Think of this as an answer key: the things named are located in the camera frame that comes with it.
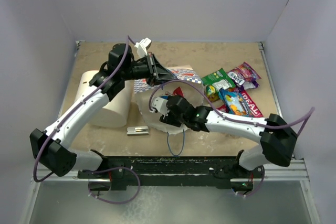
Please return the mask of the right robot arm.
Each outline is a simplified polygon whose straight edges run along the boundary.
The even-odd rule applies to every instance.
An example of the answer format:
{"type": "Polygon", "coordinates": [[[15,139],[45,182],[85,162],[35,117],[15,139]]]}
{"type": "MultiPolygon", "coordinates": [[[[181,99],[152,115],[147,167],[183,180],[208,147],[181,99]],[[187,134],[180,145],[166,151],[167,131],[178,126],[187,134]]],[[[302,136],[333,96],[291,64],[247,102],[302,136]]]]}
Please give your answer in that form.
{"type": "Polygon", "coordinates": [[[251,118],[217,111],[210,106],[192,106],[180,95],[157,97],[151,103],[160,121],[173,126],[186,126],[193,131],[219,132],[254,141],[257,145],[237,155],[234,173],[246,177],[252,170],[265,164],[288,167],[297,134],[277,114],[268,118],[251,118]]]}

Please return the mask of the orange Fox's candy bag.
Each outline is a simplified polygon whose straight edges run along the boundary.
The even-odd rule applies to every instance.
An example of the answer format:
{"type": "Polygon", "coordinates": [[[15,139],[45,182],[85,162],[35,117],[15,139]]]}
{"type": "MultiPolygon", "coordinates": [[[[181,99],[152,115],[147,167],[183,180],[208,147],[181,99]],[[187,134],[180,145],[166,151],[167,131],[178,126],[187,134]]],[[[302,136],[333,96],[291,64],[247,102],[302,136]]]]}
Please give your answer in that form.
{"type": "Polygon", "coordinates": [[[210,102],[215,102],[220,99],[218,90],[212,85],[206,85],[204,89],[204,93],[210,102]]]}

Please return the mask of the blue snack bag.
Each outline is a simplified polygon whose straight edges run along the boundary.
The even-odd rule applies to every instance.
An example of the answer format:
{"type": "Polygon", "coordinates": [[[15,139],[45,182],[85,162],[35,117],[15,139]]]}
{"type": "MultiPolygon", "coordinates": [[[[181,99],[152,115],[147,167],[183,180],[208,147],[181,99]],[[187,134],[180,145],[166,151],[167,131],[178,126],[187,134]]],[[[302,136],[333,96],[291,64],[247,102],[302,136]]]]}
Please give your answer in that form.
{"type": "Polygon", "coordinates": [[[250,109],[240,93],[220,89],[219,97],[225,104],[228,113],[250,117],[250,109]]]}

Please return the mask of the purple snack packet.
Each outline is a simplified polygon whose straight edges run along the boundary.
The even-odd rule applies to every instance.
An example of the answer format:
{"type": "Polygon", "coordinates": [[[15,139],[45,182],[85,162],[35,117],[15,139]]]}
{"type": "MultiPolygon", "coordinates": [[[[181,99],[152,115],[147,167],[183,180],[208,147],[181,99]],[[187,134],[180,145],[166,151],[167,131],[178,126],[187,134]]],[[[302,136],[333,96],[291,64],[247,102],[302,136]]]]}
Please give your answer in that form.
{"type": "Polygon", "coordinates": [[[259,83],[257,81],[253,81],[253,82],[245,82],[243,84],[243,89],[244,90],[248,90],[248,89],[255,89],[259,87],[259,83]]]}

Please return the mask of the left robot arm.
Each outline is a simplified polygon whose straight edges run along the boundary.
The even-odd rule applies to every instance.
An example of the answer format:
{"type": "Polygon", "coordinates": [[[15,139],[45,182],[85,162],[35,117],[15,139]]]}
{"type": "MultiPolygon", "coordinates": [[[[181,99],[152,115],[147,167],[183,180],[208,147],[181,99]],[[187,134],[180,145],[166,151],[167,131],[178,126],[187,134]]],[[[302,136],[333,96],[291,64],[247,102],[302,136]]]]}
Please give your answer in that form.
{"type": "Polygon", "coordinates": [[[176,79],[154,54],[141,46],[138,49],[141,58],[135,60],[128,42],[114,45],[81,97],[52,125],[31,132],[35,165],[42,164],[59,177],[71,170],[89,170],[96,178],[107,174],[108,165],[98,152],[70,150],[78,133],[124,89],[126,81],[143,79],[147,85],[157,86],[176,79]]]}

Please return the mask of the blue checkered paper bag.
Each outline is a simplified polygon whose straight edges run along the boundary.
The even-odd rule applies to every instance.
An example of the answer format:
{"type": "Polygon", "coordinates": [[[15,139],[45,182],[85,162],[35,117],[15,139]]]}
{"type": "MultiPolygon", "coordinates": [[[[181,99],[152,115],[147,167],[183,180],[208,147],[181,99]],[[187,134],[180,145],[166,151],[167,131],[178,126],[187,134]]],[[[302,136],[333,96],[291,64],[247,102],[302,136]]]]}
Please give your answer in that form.
{"type": "Polygon", "coordinates": [[[145,151],[145,155],[179,156],[185,145],[187,127],[184,125],[176,127],[160,122],[161,115],[150,110],[154,97],[173,95],[173,91],[181,87],[184,98],[194,107],[202,105],[204,101],[203,83],[191,66],[171,67],[169,70],[176,75],[178,82],[154,87],[147,85],[145,80],[134,82],[135,101],[145,124],[150,128],[150,147],[145,151]]]}

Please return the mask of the purple Fox's berries bag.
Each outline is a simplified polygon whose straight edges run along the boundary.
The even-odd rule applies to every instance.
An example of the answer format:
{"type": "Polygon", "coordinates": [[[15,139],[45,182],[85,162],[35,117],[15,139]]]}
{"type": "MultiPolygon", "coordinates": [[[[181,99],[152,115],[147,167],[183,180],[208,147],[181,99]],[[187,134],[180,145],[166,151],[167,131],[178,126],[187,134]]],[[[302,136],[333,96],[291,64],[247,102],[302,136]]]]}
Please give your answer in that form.
{"type": "Polygon", "coordinates": [[[230,70],[229,72],[227,72],[227,75],[238,86],[242,86],[245,82],[257,81],[261,78],[257,71],[252,68],[247,62],[243,62],[238,67],[230,70]]]}

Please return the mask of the pink snack bag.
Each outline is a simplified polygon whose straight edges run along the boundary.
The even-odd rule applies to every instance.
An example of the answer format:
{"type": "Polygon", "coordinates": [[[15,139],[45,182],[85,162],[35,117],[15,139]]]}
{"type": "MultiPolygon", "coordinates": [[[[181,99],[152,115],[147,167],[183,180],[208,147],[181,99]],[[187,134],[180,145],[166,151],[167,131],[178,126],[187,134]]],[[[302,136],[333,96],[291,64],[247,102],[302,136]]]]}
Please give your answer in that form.
{"type": "MultiPolygon", "coordinates": [[[[238,92],[242,95],[242,97],[244,98],[245,102],[247,103],[249,109],[250,109],[250,113],[251,113],[251,118],[262,118],[263,114],[260,111],[260,109],[258,108],[258,106],[256,105],[256,103],[251,99],[251,97],[248,95],[248,93],[246,91],[242,91],[242,92],[238,92]]],[[[225,106],[225,104],[223,103],[222,106],[217,108],[218,110],[228,113],[228,110],[225,106]]]]}

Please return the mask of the red mints packet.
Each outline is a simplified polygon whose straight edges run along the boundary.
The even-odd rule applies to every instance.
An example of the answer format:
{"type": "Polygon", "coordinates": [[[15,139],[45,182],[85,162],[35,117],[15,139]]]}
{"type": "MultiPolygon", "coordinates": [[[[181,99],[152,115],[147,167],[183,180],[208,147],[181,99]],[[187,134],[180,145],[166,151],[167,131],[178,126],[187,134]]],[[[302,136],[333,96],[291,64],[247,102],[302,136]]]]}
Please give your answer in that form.
{"type": "Polygon", "coordinates": [[[184,97],[183,91],[181,89],[181,87],[177,87],[174,91],[173,91],[173,95],[179,95],[181,97],[184,97]]]}

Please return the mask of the green snack packet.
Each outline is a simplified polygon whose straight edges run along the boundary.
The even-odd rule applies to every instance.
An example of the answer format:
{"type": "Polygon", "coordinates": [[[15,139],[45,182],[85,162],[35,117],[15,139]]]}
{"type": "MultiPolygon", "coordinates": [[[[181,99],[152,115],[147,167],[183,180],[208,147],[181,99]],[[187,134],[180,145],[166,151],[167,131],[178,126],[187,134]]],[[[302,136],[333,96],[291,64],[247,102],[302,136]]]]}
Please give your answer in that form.
{"type": "Polygon", "coordinates": [[[233,80],[228,76],[223,68],[220,68],[219,70],[202,77],[201,80],[205,86],[212,86],[217,91],[219,91],[221,88],[227,90],[236,87],[233,80]]]}

